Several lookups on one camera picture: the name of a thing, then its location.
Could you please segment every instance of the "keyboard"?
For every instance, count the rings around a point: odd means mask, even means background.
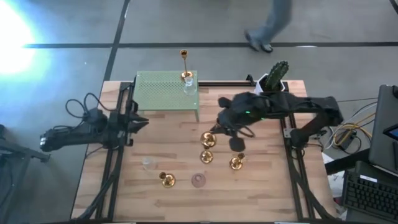
[[[346,171],[343,205],[398,223],[398,186]]]

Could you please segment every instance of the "person's leg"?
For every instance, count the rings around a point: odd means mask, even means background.
[[[273,0],[265,26],[245,32],[245,36],[251,45],[261,45],[266,52],[272,52],[271,40],[289,24],[291,18],[292,0]]]

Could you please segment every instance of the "wooden table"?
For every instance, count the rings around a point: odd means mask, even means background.
[[[288,81],[291,93],[306,96],[304,82]],[[104,82],[101,101],[114,108],[120,82]],[[266,119],[250,128],[256,138],[246,139],[243,168],[233,171],[228,161],[236,155],[229,149],[229,137],[217,135],[212,148],[213,162],[199,159],[203,150],[199,138],[215,123],[221,110],[217,99],[253,87],[199,87],[200,122],[192,111],[146,111],[149,124],[133,135],[134,146],[125,147],[114,221],[135,222],[266,222],[297,219],[279,120]],[[296,114],[297,126],[309,122],[311,114]],[[88,152],[98,145],[89,146]],[[154,170],[144,170],[142,160],[156,161]],[[73,208],[79,216],[98,193],[103,175],[106,150],[86,159]],[[335,215],[331,190],[319,147],[306,148],[305,165],[310,188],[319,202]],[[170,172],[177,182],[171,189],[162,186],[160,172]],[[196,189],[193,174],[202,173],[206,185]],[[305,201],[300,190],[302,207]]]

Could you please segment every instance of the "gray pants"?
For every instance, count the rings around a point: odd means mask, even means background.
[[[292,18],[292,0],[273,0],[265,26],[249,32],[251,38],[266,45],[279,34]]]

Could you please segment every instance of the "floor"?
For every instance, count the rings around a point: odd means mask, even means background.
[[[285,79],[305,80],[310,96],[345,101],[340,108],[349,118],[375,100],[346,100],[375,98],[379,85],[398,83],[391,2],[294,2],[293,21],[264,54],[245,47],[242,33],[265,21],[270,0],[3,0],[0,123],[9,139],[39,150],[45,130],[79,122],[65,111],[68,99],[98,95],[103,81],[132,80],[138,70],[182,70],[180,49],[200,80],[259,78],[287,60]],[[64,147],[47,164],[33,161],[10,223],[68,220],[85,151]]]

